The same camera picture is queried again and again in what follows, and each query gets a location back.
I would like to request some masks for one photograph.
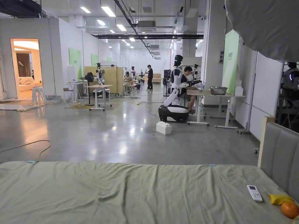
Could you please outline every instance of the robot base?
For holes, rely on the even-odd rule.
[[[160,121],[167,121],[171,117],[176,122],[184,123],[189,118],[188,108],[181,105],[169,105],[168,107],[160,106],[158,109]]]

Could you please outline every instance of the gray upholstered headboard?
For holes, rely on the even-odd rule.
[[[299,134],[278,124],[266,125],[260,168],[299,202]]]

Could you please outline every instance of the green banner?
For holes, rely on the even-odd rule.
[[[70,65],[75,66],[75,78],[79,80],[82,78],[82,66],[81,66],[81,51],[69,48]]]
[[[227,87],[227,93],[235,94],[239,35],[230,31],[225,35],[222,86]]]
[[[96,54],[91,54],[91,66],[96,67],[99,63],[99,56]]]

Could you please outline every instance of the stand fan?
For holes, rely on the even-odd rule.
[[[94,80],[94,76],[91,72],[88,72],[87,75],[85,76],[85,79],[87,80],[87,84],[89,86],[90,82],[93,82]],[[89,89],[88,88],[88,104],[85,104],[86,106],[94,106],[94,104],[90,104],[90,93],[89,93]]]

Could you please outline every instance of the doorway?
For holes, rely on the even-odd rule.
[[[38,39],[11,39],[18,99],[32,99],[32,88],[42,86]]]

